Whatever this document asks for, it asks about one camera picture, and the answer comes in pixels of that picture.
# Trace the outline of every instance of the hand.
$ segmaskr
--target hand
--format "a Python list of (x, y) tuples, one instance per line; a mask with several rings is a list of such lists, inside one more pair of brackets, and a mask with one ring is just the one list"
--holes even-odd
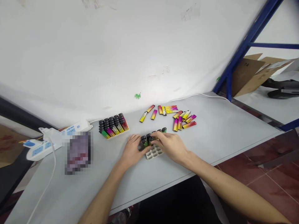
[(151, 146), (146, 147), (141, 152), (138, 151), (138, 145), (141, 142), (141, 136), (133, 134), (125, 145), (125, 149), (122, 153), (121, 159), (119, 162), (124, 166), (125, 169), (130, 168), (131, 166), (138, 163), (138, 161), (147, 153)]
[(162, 151), (178, 164), (184, 165), (187, 160), (188, 153), (186, 146), (177, 134), (169, 134), (162, 132), (154, 132), (152, 137), (159, 138), (152, 141), (158, 145)]

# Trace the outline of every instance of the forearm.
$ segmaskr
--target forearm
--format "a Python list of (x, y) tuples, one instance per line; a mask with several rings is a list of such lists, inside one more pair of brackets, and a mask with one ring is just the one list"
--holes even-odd
[(105, 224), (126, 168), (118, 162), (78, 224)]
[(253, 190), (231, 176), (214, 168), (193, 152), (182, 164), (196, 173), (235, 210), (261, 223), (290, 223), (276, 208)]

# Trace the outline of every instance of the left hand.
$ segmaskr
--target left hand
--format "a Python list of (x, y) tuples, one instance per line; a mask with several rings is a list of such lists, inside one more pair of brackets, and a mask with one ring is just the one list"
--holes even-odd
[(131, 166), (138, 163), (138, 161), (146, 154), (151, 146), (146, 147), (141, 152), (138, 151), (138, 145), (141, 142), (141, 136), (133, 134), (125, 145), (125, 149), (122, 153), (121, 159), (119, 162), (124, 166), (125, 169), (130, 168)]

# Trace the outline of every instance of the dark clothing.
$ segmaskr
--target dark clothing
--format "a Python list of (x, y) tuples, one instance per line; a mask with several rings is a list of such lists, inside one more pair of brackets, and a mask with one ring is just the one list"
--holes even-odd
[(136, 224), (221, 224), (198, 176), (191, 177), (143, 200)]

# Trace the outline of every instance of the red tile floor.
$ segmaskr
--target red tile floor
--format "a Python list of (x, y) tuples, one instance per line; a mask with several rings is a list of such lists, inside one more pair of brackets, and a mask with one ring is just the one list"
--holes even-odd
[(299, 161), (270, 169), (257, 167), (290, 150), (280, 140), (273, 138), (216, 167), (250, 187), (290, 222), (299, 224)]

